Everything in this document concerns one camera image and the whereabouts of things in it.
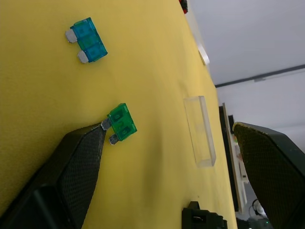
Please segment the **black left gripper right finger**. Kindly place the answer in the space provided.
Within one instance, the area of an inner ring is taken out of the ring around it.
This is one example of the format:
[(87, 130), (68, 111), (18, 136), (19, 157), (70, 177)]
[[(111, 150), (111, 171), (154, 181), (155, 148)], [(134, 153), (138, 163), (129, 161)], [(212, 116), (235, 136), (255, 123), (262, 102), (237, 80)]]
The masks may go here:
[(305, 227), (305, 154), (285, 134), (233, 126), (249, 182), (275, 229)]

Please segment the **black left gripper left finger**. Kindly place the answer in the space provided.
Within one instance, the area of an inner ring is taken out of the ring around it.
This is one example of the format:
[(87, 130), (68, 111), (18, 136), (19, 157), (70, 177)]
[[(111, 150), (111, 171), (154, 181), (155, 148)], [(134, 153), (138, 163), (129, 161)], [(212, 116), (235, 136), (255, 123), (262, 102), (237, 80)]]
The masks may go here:
[(80, 229), (95, 191), (106, 132), (69, 132), (0, 218), (2, 229)]

